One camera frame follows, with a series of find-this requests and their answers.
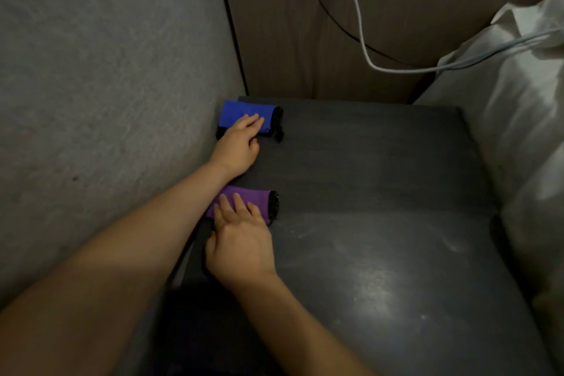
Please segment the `person's right hand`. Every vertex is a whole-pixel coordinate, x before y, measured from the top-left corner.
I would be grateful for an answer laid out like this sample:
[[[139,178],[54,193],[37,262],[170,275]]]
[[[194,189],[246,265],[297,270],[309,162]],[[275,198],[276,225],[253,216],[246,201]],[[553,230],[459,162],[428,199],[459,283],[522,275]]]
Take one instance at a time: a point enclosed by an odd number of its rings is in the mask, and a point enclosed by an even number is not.
[[[272,237],[264,224],[253,220],[239,194],[233,195],[237,222],[219,226],[215,204],[214,231],[218,235],[215,259],[207,270],[225,288],[237,294],[248,288],[271,284],[278,279]]]

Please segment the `person's left hand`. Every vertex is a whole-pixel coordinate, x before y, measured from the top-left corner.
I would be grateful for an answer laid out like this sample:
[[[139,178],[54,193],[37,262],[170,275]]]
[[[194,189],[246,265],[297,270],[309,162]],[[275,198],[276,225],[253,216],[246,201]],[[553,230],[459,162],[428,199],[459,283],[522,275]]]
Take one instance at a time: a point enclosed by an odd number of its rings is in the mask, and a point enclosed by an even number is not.
[[[249,142],[264,123],[257,114],[241,117],[217,142],[208,165],[225,183],[244,174],[256,159],[249,158]]]

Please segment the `purple cloth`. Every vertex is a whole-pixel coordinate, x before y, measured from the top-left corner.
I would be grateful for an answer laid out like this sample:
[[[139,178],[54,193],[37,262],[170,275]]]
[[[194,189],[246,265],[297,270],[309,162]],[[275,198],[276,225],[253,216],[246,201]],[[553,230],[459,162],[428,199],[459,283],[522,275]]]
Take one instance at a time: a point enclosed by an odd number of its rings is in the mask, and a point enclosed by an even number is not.
[[[219,204],[220,195],[225,195],[229,204],[234,207],[233,195],[236,193],[241,196],[245,204],[250,202],[258,207],[267,226],[270,226],[277,219],[280,207],[278,192],[275,190],[246,189],[233,185],[227,185],[222,188],[204,213],[204,218],[207,220],[214,219],[213,209],[215,204]]]

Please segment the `blue cloth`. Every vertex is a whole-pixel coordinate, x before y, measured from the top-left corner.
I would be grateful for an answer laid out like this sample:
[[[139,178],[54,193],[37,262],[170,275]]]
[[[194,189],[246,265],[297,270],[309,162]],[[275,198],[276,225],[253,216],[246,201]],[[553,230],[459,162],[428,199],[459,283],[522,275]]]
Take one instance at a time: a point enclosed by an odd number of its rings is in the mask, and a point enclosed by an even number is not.
[[[240,118],[254,114],[264,118],[264,123],[257,135],[273,137],[278,143],[281,143],[284,139],[284,131],[281,124],[284,114],[282,107],[232,100],[227,100],[223,104],[216,128],[216,139],[220,140],[226,130],[232,127]]]

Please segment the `person's left forearm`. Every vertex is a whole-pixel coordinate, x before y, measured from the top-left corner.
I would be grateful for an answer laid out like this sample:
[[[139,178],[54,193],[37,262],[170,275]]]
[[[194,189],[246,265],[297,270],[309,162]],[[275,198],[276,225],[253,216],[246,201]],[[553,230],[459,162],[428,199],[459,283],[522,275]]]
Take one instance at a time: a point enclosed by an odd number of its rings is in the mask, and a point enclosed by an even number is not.
[[[0,312],[0,376],[108,376],[218,192],[210,161],[97,233]]]

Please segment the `person's right forearm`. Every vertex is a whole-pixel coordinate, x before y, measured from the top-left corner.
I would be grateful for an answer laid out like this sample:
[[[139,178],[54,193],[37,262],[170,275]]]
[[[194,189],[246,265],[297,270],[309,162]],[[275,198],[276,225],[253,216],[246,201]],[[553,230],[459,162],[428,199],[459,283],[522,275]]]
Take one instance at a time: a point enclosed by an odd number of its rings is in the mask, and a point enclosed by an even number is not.
[[[376,376],[316,320],[275,273],[227,285],[287,376]]]

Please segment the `brown padded headboard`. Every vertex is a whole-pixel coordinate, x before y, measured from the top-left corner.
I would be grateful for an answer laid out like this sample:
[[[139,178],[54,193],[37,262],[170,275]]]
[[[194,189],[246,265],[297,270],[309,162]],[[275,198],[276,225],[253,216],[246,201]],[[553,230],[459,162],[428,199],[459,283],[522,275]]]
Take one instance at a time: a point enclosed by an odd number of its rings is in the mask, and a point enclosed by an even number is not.
[[[417,66],[435,66],[485,28],[507,2],[542,0],[359,0],[371,47]],[[420,75],[372,70],[356,41],[318,0],[227,0],[252,97],[407,102]]]

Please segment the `white bedding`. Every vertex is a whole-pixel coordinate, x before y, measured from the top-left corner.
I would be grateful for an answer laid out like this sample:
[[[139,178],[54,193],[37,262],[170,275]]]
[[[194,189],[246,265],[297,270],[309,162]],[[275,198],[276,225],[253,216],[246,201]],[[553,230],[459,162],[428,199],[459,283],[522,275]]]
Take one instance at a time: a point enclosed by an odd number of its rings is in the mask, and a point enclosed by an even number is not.
[[[414,103],[461,109],[497,193],[504,255],[564,376],[564,31],[439,73]]]

